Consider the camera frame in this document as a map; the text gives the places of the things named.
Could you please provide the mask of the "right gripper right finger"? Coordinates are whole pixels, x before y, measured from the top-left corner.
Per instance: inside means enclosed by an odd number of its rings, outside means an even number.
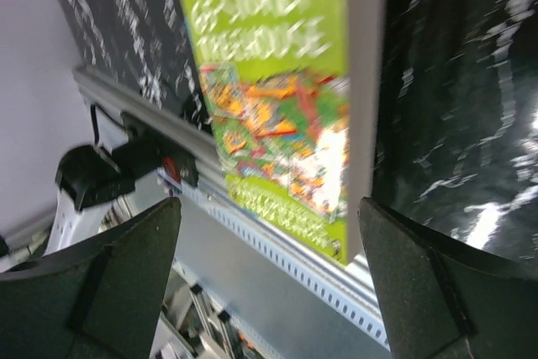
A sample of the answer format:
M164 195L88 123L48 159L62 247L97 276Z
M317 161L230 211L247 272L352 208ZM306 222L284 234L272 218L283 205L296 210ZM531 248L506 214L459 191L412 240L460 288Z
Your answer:
M363 248L394 358L535 358L537 269L363 198Z

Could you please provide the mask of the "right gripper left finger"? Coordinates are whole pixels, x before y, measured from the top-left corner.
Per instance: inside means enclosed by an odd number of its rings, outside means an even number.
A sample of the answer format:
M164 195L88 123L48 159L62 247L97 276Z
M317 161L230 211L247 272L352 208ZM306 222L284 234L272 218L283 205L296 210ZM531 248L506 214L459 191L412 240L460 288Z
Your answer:
M166 198L1 275L3 358L148 358L181 223Z

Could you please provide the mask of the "lime green treehouse book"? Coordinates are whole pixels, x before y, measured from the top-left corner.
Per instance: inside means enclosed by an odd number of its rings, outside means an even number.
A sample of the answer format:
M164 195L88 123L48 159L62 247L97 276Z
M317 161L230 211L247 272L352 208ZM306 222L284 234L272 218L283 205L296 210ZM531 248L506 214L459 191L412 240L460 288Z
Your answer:
M372 190L383 0L181 0L215 140L237 119L272 155L313 157L299 195L363 249Z

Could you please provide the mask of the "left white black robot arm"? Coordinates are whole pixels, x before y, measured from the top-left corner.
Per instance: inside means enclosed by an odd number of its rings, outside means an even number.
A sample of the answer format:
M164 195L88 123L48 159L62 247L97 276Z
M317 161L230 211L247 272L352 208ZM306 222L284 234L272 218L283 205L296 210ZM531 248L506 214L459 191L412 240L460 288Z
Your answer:
M57 206L44 254L93 237L113 202L135 190L136 177L95 145L80 145L60 159L55 184Z

